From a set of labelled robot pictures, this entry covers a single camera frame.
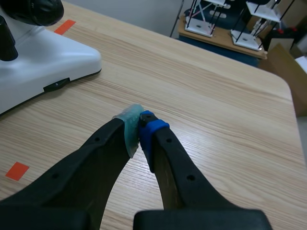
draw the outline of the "white microscope base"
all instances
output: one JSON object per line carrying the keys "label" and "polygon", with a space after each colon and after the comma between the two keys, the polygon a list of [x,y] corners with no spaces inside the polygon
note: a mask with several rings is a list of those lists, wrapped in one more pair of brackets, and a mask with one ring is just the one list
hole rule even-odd
{"label": "white microscope base", "polygon": [[189,22],[190,17],[186,17],[186,26],[185,26],[185,30],[192,32],[192,33],[196,33],[199,35],[203,35],[206,37],[212,37],[211,33],[211,26],[208,22],[204,22],[202,20],[198,20],[195,18],[191,18],[189,27],[188,27],[188,22]]}
{"label": "white microscope base", "polygon": [[259,49],[259,44],[257,43],[256,38],[253,35],[242,33],[239,40],[236,42],[236,38],[239,37],[241,32],[237,30],[231,30],[230,33],[234,45],[242,46],[256,51],[261,50],[261,48]]}
{"label": "white microscope base", "polygon": [[260,5],[256,10],[258,6],[257,4],[248,1],[246,2],[246,4],[251,15],[264,18],[266,20],[271,20],[277,23],[280,22],[280,17],[276,14],[274,9],[268,8],[266,5]]}
{"label": "white microscope base", "polygon": [[84,44],[37,27],[16,45],[19,56],[0,61],[0,114],[41,93],[61,80],[73,81],[101,70],[100,53]]}

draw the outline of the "wall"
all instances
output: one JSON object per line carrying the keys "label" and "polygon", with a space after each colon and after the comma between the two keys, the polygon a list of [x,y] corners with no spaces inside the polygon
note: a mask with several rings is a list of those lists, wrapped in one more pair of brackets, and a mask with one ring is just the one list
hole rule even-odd
{"label": "wall", "polygon": [[[66,0],[72,4],[169,36],[181,0]],[[192,0],[185,0],[183,10]]]}
{"label": "wall", "polygon": [[[282,0],[278,6],[281,14],[285,12],[286,8],[292,0]],[[289,11],[283,18],[284,23],[287,26],[296,26],[307,15],[307,1],[295,0],[290,7]]]}

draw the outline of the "wood grain surface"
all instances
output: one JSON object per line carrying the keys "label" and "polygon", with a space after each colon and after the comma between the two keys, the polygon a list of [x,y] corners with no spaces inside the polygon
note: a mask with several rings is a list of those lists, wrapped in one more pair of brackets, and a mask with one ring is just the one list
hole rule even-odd
{"label": "wood grain surface", "polygon": [[[208,44],[212,44],[215,46],[220,46],[222,48],[225,49],[230,49],[242,54],[247,54],[253,57],[257,57],[260,59],[266,59],[267,58],[267,52],[264,50],[263,46],[262,46],[262,50],[260,51],[256,51],[256,50],[252,50],[252,49],[248,49],[245,47],[241,47],[241,46],[236,46],[234,45],[232,38],[231,38],[231,34],[230,34],[230,30],[226,30],[223,29],[221,27],[216,27],[214,32],[213,32],[213,36],[212,37],[206,37],[206,36],[202,36],[200,34],[196,34],[190,31],[186,31],[185,30],[185,25],[186,25],[186,17],[185,16],[181,16],[180,20],[179,20],[179,24],[178,24],[178,33],[181,36],[185,36],[188,38],[192,38],[194,40],[198,40],[201,42],[205,42]],[[257,38],[257,42],[260,44],[261,41],[259,38]]]}
{"label": "wood grain surface", "polygon": [[[275,230],[305,230],[307,175],[291,93],[279,77],[180,41],[64,3],[64,36],[98,49],[100,74],[35,98],[0,118],[0,198],[78,149],[132,103],[167,121],[227,199],[260,208]],[[5,177],[16,162],[20,181]],[[163,208],[138,150],[118,178],[102,221],[129,230],[137,211]]]}

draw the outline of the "screw hole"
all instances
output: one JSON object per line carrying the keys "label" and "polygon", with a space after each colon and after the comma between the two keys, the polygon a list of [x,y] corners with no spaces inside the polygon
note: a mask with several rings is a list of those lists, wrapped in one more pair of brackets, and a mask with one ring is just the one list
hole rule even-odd
{"label": "screw hole", "polygon": [[189,175],[189,176],[187,176],[187,180],[188,181],[195,181],[195,176]]}
{"label": "screw hole", "polygon": [[55,174],[53,174],[51,177],[52,177],[52,179],[57,179],[57,178],[59,177],[59,174],[58,174],[58,173],[55,173]]}

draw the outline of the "microscope eyepiece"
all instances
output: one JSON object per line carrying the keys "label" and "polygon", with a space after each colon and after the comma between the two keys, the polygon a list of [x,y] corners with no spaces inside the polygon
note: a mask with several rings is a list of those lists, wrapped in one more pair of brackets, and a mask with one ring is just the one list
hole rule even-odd
{"label": "microscope eyepiece", "polygon": [[18,57],[15,48],[15,39],[6,24],[4,18],[0,15],[0,60],[13,61]]}
{"label": "microscope eyepiece", "polygon": [[0,6],[11,18],[31,25],[53,25],[64,15],[61,0],[0,0]]}

